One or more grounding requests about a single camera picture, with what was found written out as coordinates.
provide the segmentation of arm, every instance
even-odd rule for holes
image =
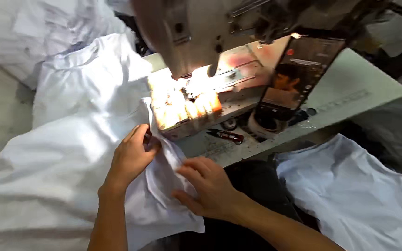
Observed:
[[[105,182],[99,189],[99,211],[91,233],[88,251],[127,251],[125,225],[125,194],[130,183],[143,172],[160,145],[148,152],[143,144],[149,126],[137,125],[114,152],[113,162]]]
[[[189,159],[178,173],[198,192],[194,199],[184,191],[173,191],[194,214],[247,227],[279,251],[342,251],[336,243],[297,221],[259,205],[234,189],[223,168],[210,159]]]

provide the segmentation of right hand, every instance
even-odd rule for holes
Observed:
[[[252,200],[237,191],[224,169],[211,159],[188,159],[177,173],[184,176],[198,192],[193,198],[182,190],[174,190],[172,196],[198,216],[237,223],[240,213]]]

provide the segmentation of forearm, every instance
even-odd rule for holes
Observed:
[[[91,233],[88,251],[102,250],[128,250],[125,226],[125,193],[99,192],[99,211]]]
[[[247,227],[279,251],[341,251],[321,233],[284,215],[275,213],[247,198],[246,207],[235,216],[239,225]]]

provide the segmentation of garment pile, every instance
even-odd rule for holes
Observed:
[[[111,34],[43,63],[33,129],[0,153],[0,251],[86,250],[114,150],[141,123],[163,148],[127,189],[129,250],[204,232],[202,217],[171,197],[173,189],[196,191],[175,173],[184,154],[159,135],[146,78],[151,65],[133,45],[126,34]]]
[[[112,33],[135,36],[104,0],[0,0],[0,65],[31,89],[47,57]]]
[[[276,156],[294,203],[347,251],[402,251],[402,175],[341,134]]]

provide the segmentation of folded white fabric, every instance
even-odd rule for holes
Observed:
[[[134,32],[104,0],[0,0],[0,65],[32,89],[36,64],[112,33],[134,43]]]
[[[395,0],[402,6],[402,0]],[[402,16],[391,13],[391,19],[383,23],[367,25],[367,31],[383,43],[382,47],[391,57],[402,53]]]
[[[182,152],[159,136],[150,109],[151,65],[125,34],[44,63],[34,129],[0,153],[0,251],[86,250],[98,209],[98,187],[120,140],[150,123],[163,150],[126,194],[129,250],[183,231],[204,231],[170,192],[194,194],[176,175]]]
[[[402,175],[342,135],[280,154],[277,174],[295,204],[347,251],[402,251]]]

